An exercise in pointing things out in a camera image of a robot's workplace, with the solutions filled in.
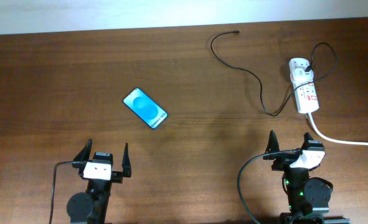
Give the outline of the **blue Samsung Galaxy smartphone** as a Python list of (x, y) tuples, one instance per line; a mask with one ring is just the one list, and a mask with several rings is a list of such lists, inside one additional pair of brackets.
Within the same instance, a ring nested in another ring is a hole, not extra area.
[(168, 113), (139, 88), (129, 93), (123, 103), (151, 129), (156, 129), (168, 117)]

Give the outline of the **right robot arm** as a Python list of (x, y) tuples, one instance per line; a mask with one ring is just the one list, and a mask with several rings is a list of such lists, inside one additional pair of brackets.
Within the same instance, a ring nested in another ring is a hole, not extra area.
[(282, 171), (282, 186), (288, 197), (289, 212), (280, 214), (281, 223), (350, 223), (343, 217), (325, 217), (333, 184), (309, 173), (320, 166), (325, 156), (322, 142), (304, 134), (300, 148), (280, 150), (277, 136), (270, 131), (264, 160), (271, 160), (273, 171)]

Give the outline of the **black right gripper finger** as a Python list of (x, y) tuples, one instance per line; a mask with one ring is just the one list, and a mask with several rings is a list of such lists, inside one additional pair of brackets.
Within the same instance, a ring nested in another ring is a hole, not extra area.
[(271, 130), (269, 133), (268, 144), (267, 144), (267, 148), (265, 152), (268, 154), (268, 153), (279, 152), (279, 151), (280, 151), (280, 147), (279, 147), (277, 136), (275, 134), (275, 131)]
[(302, 149), (309, 149), (314, 146), (314, 139), (311, 137), (310, 133), (304, 134), (304, 142), (302, 145)]

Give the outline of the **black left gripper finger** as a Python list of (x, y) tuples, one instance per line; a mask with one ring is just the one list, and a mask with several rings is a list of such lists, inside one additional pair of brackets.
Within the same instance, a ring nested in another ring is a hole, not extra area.
[(122, 159), (122, 177), (131, 177), (131, 162), (128, 153), (128, 143), (125, 144), (123, 159)]
[(84, 148), (73, 158), (74, 162), (85, 162), (89, 160), (92, 149), (92, 139), (89, 139)]

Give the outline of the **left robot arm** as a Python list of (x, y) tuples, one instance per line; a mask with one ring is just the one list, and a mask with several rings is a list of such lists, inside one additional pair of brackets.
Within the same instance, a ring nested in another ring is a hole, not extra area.
[(74, 194), (67, 203), (70, 223), (105, 223), (111, 186), (122, 183), (132, 174), (128, 144), (125, 144), (121, 171), (112, 170), (113, 154), (96, 152), (90, 157), (91, 149), (89, 139), (73, 159), (72, 167), (78, 169), (78, 175), (88, 184), (84, 192)]

